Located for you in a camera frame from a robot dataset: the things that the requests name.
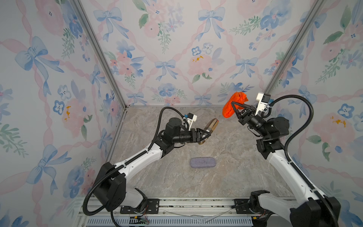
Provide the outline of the plaid eyeglass case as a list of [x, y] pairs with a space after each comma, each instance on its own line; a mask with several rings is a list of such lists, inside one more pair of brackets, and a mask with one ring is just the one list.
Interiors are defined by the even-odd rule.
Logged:
[[200, 142], [198, 142], [199, 145], [204, 144], [207, 139], [211, 136], [211, 134], [214, 132], [214, 130], [216, 129], [217, 125], [219, 123], [219, 120], [214, 118], [212, 119], [207, 126], [200, 132], [201, 135], [201, 140]]

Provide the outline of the orange cleaning cloth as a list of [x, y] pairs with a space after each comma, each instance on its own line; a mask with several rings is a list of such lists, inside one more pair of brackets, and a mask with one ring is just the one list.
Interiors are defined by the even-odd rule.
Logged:
[[244, 105], [248, 101], [247, 95], [244, 92], [235, 92], [224, 105], [222, 115], [225, 118], [230, 118], [233, 114], [235, 114], [235, 110], [243, 109], [243, 107], [239, 106], [239, 104]]

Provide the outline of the purple fabric eyeglass case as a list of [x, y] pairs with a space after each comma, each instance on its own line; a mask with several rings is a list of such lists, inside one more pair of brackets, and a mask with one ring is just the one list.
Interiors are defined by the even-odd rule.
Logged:
[[216, 166], [216, 160], [212, 157], [199, 157], [190, 160], [192, 168], [211, 168]]

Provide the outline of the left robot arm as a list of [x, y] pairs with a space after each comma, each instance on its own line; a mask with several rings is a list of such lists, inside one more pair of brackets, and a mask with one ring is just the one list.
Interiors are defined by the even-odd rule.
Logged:
[[185, 126], [179, 118], [171, 118], [162, 133], [158, 134], [155, 142], [138, 152], [131, 158], [111, 164], [103, 164], [90, 190], [100, 202], [101, 208], [92, 211], [95, 215], [103, 209], [114, 211], [119, 206], [130, 207], [136, 212], [143, 212], [146, 208], [147, 197], [137, 188], [131, 188], [127, 181], [151, 163], [160, 160], [173, 149], [176, 144], [198, 143], [203, 144], [215, 130], [219, 121], [214, 118], [204, 128], [184, 130]]

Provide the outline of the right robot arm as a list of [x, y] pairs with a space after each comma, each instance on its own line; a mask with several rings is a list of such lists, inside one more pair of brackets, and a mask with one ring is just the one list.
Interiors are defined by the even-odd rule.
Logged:
[[276, 214], [294, 227], [337, 227], [341, 209], [339, 201], [326, 196], [311, 182], [280, 141], [289, 133], [289, 121], [283, 117], [266, 121], [255, 113], [254, 107], [236, 102], [232, 102], [232, 108], [242, 125], [248, 125], [258, 133], [258, 152], [279, 172], [295, 197], [294, 201], [286, 201], [267, 190], [258, 190], [251, 192], [248, 203], [235, 208], [248, 209], [255, 214], [265, 213], [265, 216], [255, 219], [259, 222], [266, 222]]

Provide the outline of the right corner aluminium post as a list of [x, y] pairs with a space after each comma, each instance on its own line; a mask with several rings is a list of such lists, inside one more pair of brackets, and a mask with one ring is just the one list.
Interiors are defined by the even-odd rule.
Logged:
[[289, 48], [287, 49], [284, 58], [281, 61], [281, 64], [277, 67], [274, 75], [272, 76], [271, 80], [267, 84], [264, 93], [272, 94], [272, 91], [275, 85], [278, 83], [281, 75], [287, 68], [288, 64], [290, 63], [291, 59], [293, 58], [294, 54], [297, 52], [298, 48], [300, 47], [300, 43], [308, 34], [308, 30], [312, 26], [314, 20], [317, 18], [318, 14], [321, 11], [322, 6], [324, 5], [324, 0], [314, 1], [310, 10], [308, 11], [305, 21], [300, 25], [294, 40], [291, 42]]

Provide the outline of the corner aluminium post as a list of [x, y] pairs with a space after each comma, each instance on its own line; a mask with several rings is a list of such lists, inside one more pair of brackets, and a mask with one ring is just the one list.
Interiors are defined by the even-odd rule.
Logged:
[[97, 57], [97, 59], [100, 62], [100, 65], [102, 67], [102, 69], [104, 70], [106, 77], [108, 78], [108, 80], [110, 81], [111, 87], [115, 92], [115, 96], [117, 98], [117, 100], [119, 101], [119, 104], [122, 107], [122, 110], [125, 111], [126, 109], [126, 105], [124, 102], [124, 99], [122, 98], [122, 94], [120, 92], [120, 89], [117, 85], [117, 81], [114, 78], [113, 74], [111, 73], [111, 69], [108, 66], [108, 63], [106, 62], [106, 57], [102, 51], [101, 45], [99, 43], [99, 41], [97, 40], [96, 34], [92, 28], [92, 25], [89, 21], [89, 18], [83, 8], [83, 5], [81, 3], [81, 1], [79, 0], [70, 0], [70, 3], [72, 5], [72, 7], [75, 8], [75, 13], [77, 15], [77, 17], [80, 20], [81, 25], [84, 27], [85, 29], [85, 33], [88, 36], [88, 39], [90, 41], [90, 44], [93, 48], [93, 50], [95, 51], [95, 55]]
[[300, 43], [308, 34], [308, 30], [312, 26], [314, 20], [317, 18], [318, 14], [321, 11], [322, 6], [324, 5], [324, 0], [314, 1], [310, 10], [308, 11], [305, 21], [300, 25], [294, 40], [291, 42], [289, 48], [287, 49], [284, 58], [281, 61], [281, 64], [277, 67], [274, 75], [272, 76], [271, 80], [267, 84], [264, 93], [272, 94], [272, 91], [275, 85], [278, 83], [281, 75], [287, 68], [288, 64], [290, 63], [291, 59], [293, 58], [294, 54], [297, 52], [298, 48], [300, 47]]

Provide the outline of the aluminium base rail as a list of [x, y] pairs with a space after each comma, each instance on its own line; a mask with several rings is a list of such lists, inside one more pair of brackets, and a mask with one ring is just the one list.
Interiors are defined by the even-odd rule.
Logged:
[[117, 208], [111, 217], [107, 211], [94, 216], [82, 212], [75, 227], [253, 227], [256, 225], [248, 209], [233, 208], [247, 203], [248, 197], [159, 197], [145, 215], [123, 214]]

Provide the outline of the left corner aluminium post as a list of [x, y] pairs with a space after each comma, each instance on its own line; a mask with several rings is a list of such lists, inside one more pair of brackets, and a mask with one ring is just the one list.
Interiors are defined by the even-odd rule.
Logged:
[[88, 36], [88, 39], [90, 41], [90, 44], [93, 48], [93, 50], [95, 51], [95, 55], [97, 57], [97, 59], [100, 62], [100, 65], [102, 67], [102, 69], [104, 70], [106, 77], [108, 78], [108, 80], [110, 81], [111, 87], [115, 92], [115, 96], [117, 98], [117, 100], [119, 101], [119, 104], [122, 107], [122, 110], [125, 111], [126, 109], [126, 105], [124, 102], [124, 99], [122, 98], [122, 94], [120, 92], [120, 89], [117, 85], [117, 81], [114, 78], [113, 74], [111, 73], [111, 69], [108, 66], [108, 63], [106, 62], [106, 57], [102, 51], [101, 45], [99, 43], [99, 41], [97, 40], [96, 34], [92, 28], [92, 25], [89, 21], [89, 18], [83, 8], [83, 5], [81, 3], [81, 1], [79, 0], [70, 0], [70, 3], [72, 5], [72, 7], [75, 8], [75, 13], [77, 15], [77, 17], [80, 20], [81, 25], [84, 27], [85, 29], [85, 33]]

